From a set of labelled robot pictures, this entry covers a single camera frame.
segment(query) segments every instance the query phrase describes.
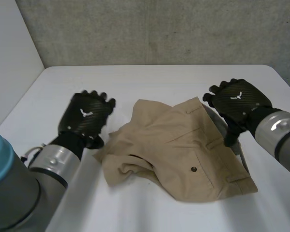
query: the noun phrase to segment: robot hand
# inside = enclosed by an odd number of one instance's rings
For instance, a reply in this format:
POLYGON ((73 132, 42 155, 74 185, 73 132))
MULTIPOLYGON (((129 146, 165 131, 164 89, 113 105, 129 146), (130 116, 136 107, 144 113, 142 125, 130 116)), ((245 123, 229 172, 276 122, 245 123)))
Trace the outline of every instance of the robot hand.
POLYGON ((215 108, 228 124, 225 146, 232 146, 240 133, 247 130, 251 112, 259 107, 272 108, 270 100, 249 82, 240 79, 223 81, 220 86, 211 86, 203 101, 215 108))
POLYGON ((106 93, 96 91, 75 93, 59 123, 59 134, 73 132, 83 138, 86 148, 101 148, 104 142, 99 133, 116 105, 115 99, 106 99, 106 93))

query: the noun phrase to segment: logo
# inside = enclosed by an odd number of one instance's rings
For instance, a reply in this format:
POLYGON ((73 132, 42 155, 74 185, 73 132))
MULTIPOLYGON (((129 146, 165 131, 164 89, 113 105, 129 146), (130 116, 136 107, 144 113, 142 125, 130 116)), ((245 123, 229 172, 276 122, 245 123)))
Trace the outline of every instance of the logo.
POLYGON ((87 117, 87 116, 92 115, 92 112, 85 113, 85 112, 83 111, 83 109, 81 109, 81 113, 82 113, 83 117, 87 117))
POLYGON ((237 95, 236 97, 230 97, 230 99, 234 100, 234 99, 242 99, 242 92, 240 92, 239 95, 237 95))

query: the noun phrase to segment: robotic hand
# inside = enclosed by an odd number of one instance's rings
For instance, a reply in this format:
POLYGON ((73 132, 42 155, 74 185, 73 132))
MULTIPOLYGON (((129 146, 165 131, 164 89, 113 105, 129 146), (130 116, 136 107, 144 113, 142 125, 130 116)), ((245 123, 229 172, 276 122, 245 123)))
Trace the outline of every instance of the robotic hand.
POLYGON ((103 147, 99 133, 116 105, 115 99, 106 99, 106 93, 98 95, 96 91, 75 93, 59 123, 59 134, 72 132, 81 137, 89 149, 103 147))
POLYGON ((290 113, 275 109, 270 100, 246 80, 223 81, 211 86, 203 101, 215 108, 228 124, 225 146, 250 131, 256 141, 290 171, 290 113))

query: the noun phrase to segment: white table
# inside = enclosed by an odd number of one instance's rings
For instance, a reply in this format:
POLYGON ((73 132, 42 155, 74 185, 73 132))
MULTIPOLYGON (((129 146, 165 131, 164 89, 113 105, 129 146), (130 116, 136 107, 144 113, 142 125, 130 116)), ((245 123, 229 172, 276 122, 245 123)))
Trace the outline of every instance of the white table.
MULTIPOLYGON (((244 78, 273 106, 290 112, 290 87, 263 65, 74 66, 44 70, 0 126, 18 155, 48 143, 73 93, 105 91, 117 100, 102 138, 129 122, 138 99, 169 105, 203 94, 222 80, 244 78)), ((259 192, 214 203, 182 203, 149 180, 107 186, 87 151, 48 227, 57 232, 290 232, 290 173, 248 133, 240 142, 259 192)))

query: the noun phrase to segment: khaki pants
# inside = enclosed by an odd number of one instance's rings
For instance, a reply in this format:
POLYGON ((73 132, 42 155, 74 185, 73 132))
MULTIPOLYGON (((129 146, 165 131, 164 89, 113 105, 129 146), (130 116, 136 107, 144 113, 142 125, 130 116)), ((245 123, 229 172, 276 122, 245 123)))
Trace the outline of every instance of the khaki pants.
POLYGON ((95 158, 110 186, 136 173, 179 201, 210 202, 258 191, 198 98, 174 107, 138 100, 131 121, 110 133, 95 158))

